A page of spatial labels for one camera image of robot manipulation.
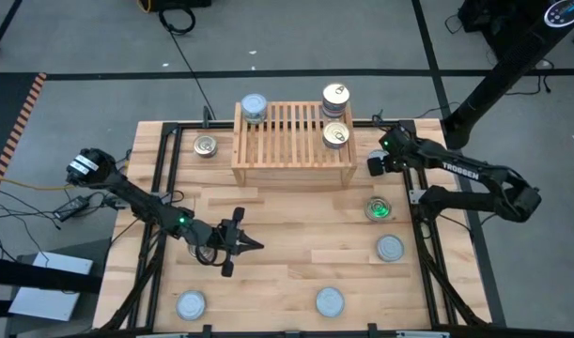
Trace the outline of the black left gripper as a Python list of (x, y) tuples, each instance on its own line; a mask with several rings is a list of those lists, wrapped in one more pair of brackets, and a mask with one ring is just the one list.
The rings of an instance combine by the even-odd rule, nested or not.
[[(222, 276), (231, 276), (234, 270), (233, 258), (240, 254), (241, 242), (245, 244), (258, 244), (258, 241), (250, 238), (240, 230), (240, 222), (244, 218), (245, 209), (236, 207), (230, 220), (222, 219), (221, 222), (212, 229), (212, 233), (205, 244), (213, 252), (213, 257), (208, 260), (202, 252), (199, 252), (199, 262), (204, 266), (214, 266), (221, 268)], [(241, 253), (262, 250), (264, 245), (241, 245)], [(217, 253), (225, 252), (225, 259), (221, 263), (216, 263)]]

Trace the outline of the wooden slatted shelf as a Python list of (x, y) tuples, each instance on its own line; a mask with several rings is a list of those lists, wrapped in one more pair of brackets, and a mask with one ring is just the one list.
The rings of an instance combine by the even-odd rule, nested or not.
[(337, 120), (345, 124), (349, 138), (334, 149), (324, 143), (323, 128), (332, 120), (319, 101), (270, 101), (266, 120), (258, 125), (245, 120), (238, 102), (231, 160), (237, 184), (299, 180), (306, 185), (312, 177), (349, 185), (358, 167), (351, 108)]

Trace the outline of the black tower fan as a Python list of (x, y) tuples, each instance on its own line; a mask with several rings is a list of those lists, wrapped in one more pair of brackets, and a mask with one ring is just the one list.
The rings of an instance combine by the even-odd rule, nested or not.
[(465, 147), (478, 120), (574, 28), (574, 0), (545, 10), (459, 107), (442, 121), (451, 149)]

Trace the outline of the black equipment pile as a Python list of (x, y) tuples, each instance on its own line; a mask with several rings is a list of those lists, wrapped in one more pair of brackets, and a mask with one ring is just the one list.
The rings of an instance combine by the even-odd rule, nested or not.
[(551, 0), (464, 0), (458, 18), (466, 33), (481, 32), (500, 59), (550, 4)]

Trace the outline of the black power adapter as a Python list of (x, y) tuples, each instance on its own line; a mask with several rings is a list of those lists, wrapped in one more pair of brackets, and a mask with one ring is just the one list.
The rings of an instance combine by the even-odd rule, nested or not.
[(53, 216), (60, 222), (73, 217), (76, 213), (85, 210), (89, 206), (89, 201), (83, 196), (72, 198), (61, 207), (53, 211)]

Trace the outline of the white flat box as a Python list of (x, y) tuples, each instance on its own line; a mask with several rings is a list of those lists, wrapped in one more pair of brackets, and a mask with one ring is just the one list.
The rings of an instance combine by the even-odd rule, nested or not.
[[(61, 269), (87, 275), (93, 267), (89, 259), (58, 253), (38, 253), (32, 263), (35, 267)], [(22, 286), (9, 311), (14, 315), (69, 321), (80, 294), (74, 291), (47, 290)]]

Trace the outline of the black beam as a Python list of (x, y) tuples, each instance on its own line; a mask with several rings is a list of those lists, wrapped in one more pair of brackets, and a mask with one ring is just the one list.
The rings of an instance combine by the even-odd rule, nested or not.
[(0, 259), (0, 284), (98, 294), (102, 277)]

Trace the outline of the black equipment case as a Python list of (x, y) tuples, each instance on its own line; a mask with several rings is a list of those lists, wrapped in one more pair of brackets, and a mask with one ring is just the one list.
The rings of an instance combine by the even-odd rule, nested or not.
[(139, 0), (142, 8), (146, 12), (156, 12), (161, 9), (170, 8), (207, 8), (211, 6), (212, 0)]

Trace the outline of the orange black striped strip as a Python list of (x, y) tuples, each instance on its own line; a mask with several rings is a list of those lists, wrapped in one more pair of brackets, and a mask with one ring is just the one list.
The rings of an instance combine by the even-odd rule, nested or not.
[(47, 74), (0, 73), (0, 178), (11, 163)]

